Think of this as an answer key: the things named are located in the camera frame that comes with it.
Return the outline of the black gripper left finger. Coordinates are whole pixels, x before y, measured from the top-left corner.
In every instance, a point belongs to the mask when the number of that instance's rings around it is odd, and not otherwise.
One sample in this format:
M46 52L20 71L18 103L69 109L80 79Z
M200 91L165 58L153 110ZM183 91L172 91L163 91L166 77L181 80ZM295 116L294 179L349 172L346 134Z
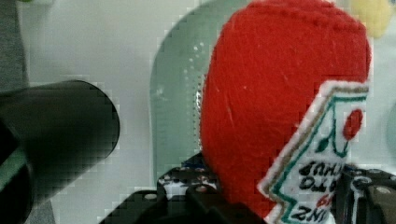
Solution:
M198 153L139 190L100 224L266 224L242 203L229 203L217 176Z

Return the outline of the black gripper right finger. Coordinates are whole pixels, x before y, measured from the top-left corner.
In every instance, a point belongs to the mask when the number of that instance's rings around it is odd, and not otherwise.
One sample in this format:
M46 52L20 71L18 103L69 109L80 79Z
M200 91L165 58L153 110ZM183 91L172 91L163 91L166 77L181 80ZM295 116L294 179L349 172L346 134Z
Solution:
M346 165L331 212L335 224L396 224L395 175Z

